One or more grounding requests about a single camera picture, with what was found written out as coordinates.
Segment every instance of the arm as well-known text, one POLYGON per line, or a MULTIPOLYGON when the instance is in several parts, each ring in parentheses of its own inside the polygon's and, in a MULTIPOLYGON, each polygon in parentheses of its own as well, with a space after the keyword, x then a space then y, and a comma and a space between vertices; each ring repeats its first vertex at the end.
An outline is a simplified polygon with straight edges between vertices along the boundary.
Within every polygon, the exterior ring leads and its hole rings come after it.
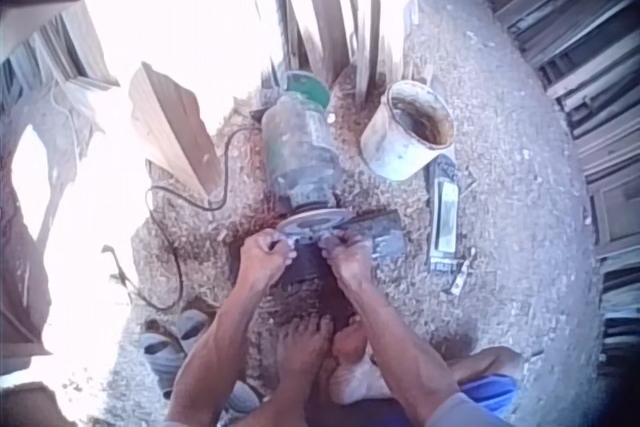
POLYGON ((409 329, 371 278, 371 240, 347 233, 321 242, 338 283, 364 322, 384 380, 415 425, 459 391, 440 355, 409 329))
POLYGON ((276 232, 267 229, 245 241, 238 281, 180 369, 167 420, 209 427, 220 415, 244 365, 249 322, 264 294, 295 257, 286 241, 276 243, 276 239, 276 232))

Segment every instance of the bare foot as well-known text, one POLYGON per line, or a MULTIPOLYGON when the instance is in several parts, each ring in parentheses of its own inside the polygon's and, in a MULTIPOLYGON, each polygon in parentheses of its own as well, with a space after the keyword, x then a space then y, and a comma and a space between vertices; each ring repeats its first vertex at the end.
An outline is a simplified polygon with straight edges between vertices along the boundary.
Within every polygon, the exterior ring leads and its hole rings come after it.
POLYGON ((278 390, 288 395, 309 396, 313 380, 329 349, 333 323, 329 316, 319 320, 295 319, 282 328, 278 339, 278 390))
POLYGON ((367 333, 360 317, 354 315, 349 319, 349 324, 333 339, 333 355, 340 364, 357 364, 367 349, 367 333))

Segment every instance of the grinding wheel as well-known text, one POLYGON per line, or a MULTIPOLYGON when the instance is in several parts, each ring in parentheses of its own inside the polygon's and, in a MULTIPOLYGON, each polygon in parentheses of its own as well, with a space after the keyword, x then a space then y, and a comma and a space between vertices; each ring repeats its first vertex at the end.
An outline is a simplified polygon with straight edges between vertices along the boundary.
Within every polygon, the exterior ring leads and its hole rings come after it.
POLYGON ((278 224, 276 230, 286 236, 313 239, 320 232, 344 224, 353 217, 348 209, 318 209, 295 214, 278 224))

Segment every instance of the toe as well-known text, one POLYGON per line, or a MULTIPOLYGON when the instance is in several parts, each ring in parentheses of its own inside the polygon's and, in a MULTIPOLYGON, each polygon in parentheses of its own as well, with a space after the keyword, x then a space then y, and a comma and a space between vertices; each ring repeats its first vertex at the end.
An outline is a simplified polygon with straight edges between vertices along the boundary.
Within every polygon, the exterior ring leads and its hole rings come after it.
POLYGON ((333 333, 333 321, 330 316, 325 315, 320 320, 320 333, 326 339, 331 337, 331 334, 333 333))
POLYGON ((311 317, 305 317, 304 319, 302 319, 300 325, 298 326, 298 332, 300 332, 301 334, 309 332, 309 330, 311 329, 310 325, 311 317))
POLYGON ((279 342, 284 342, 284 340, 289 336, 289 325, 280 327, 280 332, 278 333, 279 342))
POLYGON ((307 332, 317 332, 318 331, 318 320, 320 317, 318 314, 311 314, 309 317, 309 326, 307 328, 307 332))
POLYGON ((304 320, 300 320, 298 317, 293 319, 289 324, 289 334, 293 335, 298 332, 298 330, 300 330, 300 324, 302 324, 303 322, 304 320))

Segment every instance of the bench grinder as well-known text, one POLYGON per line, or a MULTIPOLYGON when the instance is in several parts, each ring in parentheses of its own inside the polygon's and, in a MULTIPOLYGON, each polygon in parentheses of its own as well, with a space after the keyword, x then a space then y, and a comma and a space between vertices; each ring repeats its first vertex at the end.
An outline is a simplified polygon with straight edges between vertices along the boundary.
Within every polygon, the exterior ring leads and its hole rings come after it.
POLYGON ((289 72, 284 93, 262 117, 267 181, 289 217, 277 230, 301 243, 317 240, 353 214, 335 207, 342 177, 326 108, 329 91, 306 72, 289 72))
MULTIPOLYGON (((287 218, 276 229, 295 241, 298 256, 279 280, 291 284, 325 277, 330 271, 317 241, 332 229, 349 229, 372 238, 373 257, 395 257, 405 251, 402 222, 396 210, 354 217, 338 208, 334 191, 342 177, 333 147, 327 106, 329 90, 307 72, 289 72, 273 107, 261 117, 267 182, 285 207, 287 218)), ((235 282, 244 239, 229 244, 229 274, 235 282)))

